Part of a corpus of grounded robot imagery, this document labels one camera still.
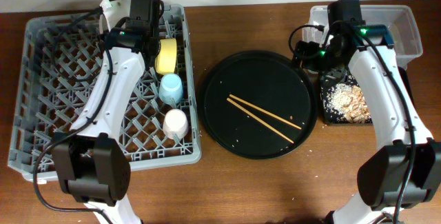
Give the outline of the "food scraps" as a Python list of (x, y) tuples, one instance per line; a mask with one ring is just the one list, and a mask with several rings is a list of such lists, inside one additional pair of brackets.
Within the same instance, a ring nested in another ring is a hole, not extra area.
[(357, 85), (338, 83), (326, 93), (326, 112), (338, 123), (370, 123), (371, 115), (362, 90)]

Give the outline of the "light blue plastic cup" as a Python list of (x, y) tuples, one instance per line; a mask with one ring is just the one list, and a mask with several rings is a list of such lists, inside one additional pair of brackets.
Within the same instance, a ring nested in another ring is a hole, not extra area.
[(162, 77), (159, 98), (165, 104), (178, 104), (183, 98), (183, 82), (177, 74), (166, 74)]

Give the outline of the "wooden chopstick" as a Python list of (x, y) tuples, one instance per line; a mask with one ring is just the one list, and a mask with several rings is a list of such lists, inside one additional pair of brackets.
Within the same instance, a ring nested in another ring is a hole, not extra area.
[(245, 101), (245, 100), (243, 100), (243, 99), (241, 99), (241, 98), (239, 98), (237, 96), (234, 96), (233, 94), (230, 94), (228, 99), (230, 99), (232, 101), (238, 101), (238, 102), (240, 102), (242, 104), (245, 104), (248, 107), (251, 107), (251, 108), (253, 108), (255, 110), (258, 110), (259, 112), (262, 112), (262, 113), (264, 113), (264, 114), (266, 114), (266, 115), (268, 115), (268, 116), (270, 116), (270, 117), (272, 117), (274, 119), (277, 119), (278, 121), (281, 121), (281, 122), (283, 122), (283, 123), (285, 123), (287, 125), (290, 125), (290, 126), (292, 126), (294, 128), (297, 128), (297, 129), (301, 130), (300, 126), (298, 126), (298, 125), (296, 125), (296, 124), (294, 124), (292, 122), (289, 122), (289, 121), (283, 119), (282, 117), (277, 116), (277, 115), (275, 115), (275, 114), (273, 114), (273, 113), (271, 113), (271, 112), (269, 112), (269, 111), (267, 111), (265, 109), (262, 109), (262, 108), (258, 107), (257, 105), (254, 105), (254, 104), (252, 104), (252, 103), (250, 103), (248, 101)]
[(264, 125), (266, 128), (268, 128), (269, 130), (271, 130), (272, 132), (276, 133), (278, 136), (284, 138), (286, 141), (294, 144), (294, 141), (292, 141), (290, 138), (288, 138), (287, 136), (285, 136), (284, 134), (282, 134), (281, 132), (279, 132), (277, 129), (275, 129), (274, 127), (272, 127), (270, 124), (266, 123), (265, 121), (263, 121), (262, 119), (260, 119), (259, 117), (257, 117), (256, 115), (252, 114), (250, 111), (246, 110), (244, 107), (242, 107), (241, 105), (239, 105), (238, 103), (236, 103), (235, 101), (231, 100), (230, 98), (227, 98), (227, 102), (231, 103), (233, 106), (235, 106), (236, 108), (238, 108), (239, 110), (241, 110), (242, 112), (244, 112), (247, 116), (250, 116), (251, 118), (255, 119), (256, 121), (258, 121), (260, 124)]

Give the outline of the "yellow plastic bowl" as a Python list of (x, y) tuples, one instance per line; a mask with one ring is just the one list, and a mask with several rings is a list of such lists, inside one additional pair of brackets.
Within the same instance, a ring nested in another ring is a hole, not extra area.
[(155, 59), (155, 70), (158, 74), (173, 74), (176, 67), (177, 41), (176, 39), (161, 39), (161, 49)]

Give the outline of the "pink plastic cup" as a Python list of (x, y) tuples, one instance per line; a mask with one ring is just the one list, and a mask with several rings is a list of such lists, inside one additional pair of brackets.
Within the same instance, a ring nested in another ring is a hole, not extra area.
[(181, 140), (189, 130), (189, 123), (184, 111), (172, 109), (165, 115), (163, 122), (163, 132), (167, 138), (173, 139), (175, 136)]

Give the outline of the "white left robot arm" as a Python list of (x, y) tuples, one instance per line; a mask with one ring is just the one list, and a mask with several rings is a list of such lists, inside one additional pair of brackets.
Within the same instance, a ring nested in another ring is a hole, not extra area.
[(141, 223), (127, 196), (130, 164), (119, 147), (121, 124), (135, 85), (159, 54), (161, 0), (103, 0), (103, 62), (92, 93), (67, 134), (52, 138), (61, 190), (101, 223)]

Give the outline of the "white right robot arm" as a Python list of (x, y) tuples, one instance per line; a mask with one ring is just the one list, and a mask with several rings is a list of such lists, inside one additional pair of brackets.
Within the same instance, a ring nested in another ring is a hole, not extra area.
[(440, 186), (440, 143), (421, 121), (402, 80), (384, 25), (335, 21), (318, 26), (323, 44), (291, 45), (293, 61), (321, 75), (345, 67), (365, 97), (377, 152), (358, 170), (358, 191), (327, 223), (398, 223), (399, 213), (429, 202)]

